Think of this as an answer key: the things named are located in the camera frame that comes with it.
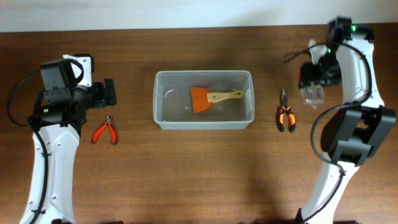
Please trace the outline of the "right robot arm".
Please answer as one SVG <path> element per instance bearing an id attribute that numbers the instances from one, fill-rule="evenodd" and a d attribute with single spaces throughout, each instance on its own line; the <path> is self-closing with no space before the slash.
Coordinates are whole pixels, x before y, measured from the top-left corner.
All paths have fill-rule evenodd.
<path id="1" fill-rule="evenodd" d="M 372 158 L 396 123 L 396 112 L 385 107 L 373 67 L 374 34 L 348 17 L 327 24 L 326 41 L 311 40 L 305 53 L 311 62 L 300 68 L 303 94 L 341 83 L 343 102 L 324 126 L 320 150 L 322 168 L 310 198 L 300 208 L 296 223 L 333 223 L 346 186 L 366 159 Z"/>

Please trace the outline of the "orange scraper with wooden handle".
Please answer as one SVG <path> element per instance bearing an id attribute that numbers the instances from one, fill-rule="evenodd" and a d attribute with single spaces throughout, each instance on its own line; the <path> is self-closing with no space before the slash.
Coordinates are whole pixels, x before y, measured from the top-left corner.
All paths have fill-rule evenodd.
<path id="1" fill-rule="evenodd" d="M 242 90 L 220 93 L 203 87 L 191 87 L 190 91 L 194 113 L 201 113 L 211 108 L 215 103 L 224 100 L 241 99 L 244 96 Z"/>

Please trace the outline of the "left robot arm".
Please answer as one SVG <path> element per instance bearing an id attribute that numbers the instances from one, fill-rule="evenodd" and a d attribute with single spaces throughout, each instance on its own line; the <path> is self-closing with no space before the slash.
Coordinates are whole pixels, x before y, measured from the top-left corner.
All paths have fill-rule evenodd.
<path id="1" fill-rule="evenodd" d="M 34 168 L 21 223 L 74 223 L 73 164 L 81 128 L 92 108 L 117 103 L 112 79 L 93 82 L 90 54 L 64 55 L 40 65 L 44 90 L 28 119 L 33 132 Z"/>

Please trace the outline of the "clear plastic container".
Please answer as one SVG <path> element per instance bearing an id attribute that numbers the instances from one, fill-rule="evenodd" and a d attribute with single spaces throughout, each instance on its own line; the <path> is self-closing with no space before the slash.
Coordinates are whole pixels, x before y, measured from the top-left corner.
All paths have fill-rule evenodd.
<path id="1" fill-rule="evenodd" d="M 241 90 L 243 97 L 195 113 L 192 87 L 220 93 Z M 252 76 L 247 70 L 160 71 L 155 76 L 153 117 L 163 130 L 245 129 L 255 117 Z"/>

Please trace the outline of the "clear screwdriver set case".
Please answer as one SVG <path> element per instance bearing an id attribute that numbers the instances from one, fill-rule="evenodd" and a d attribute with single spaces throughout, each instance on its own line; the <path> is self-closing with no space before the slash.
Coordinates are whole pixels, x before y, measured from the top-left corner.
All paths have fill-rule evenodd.
<path id="1" fill-rule="evenodd" d="M 325 92 L 319 79 L 302 72 L 300 73 L 298 88 L 303 102 L 313 109 L 317 109 L 320 105 L 325 103 Z"/>

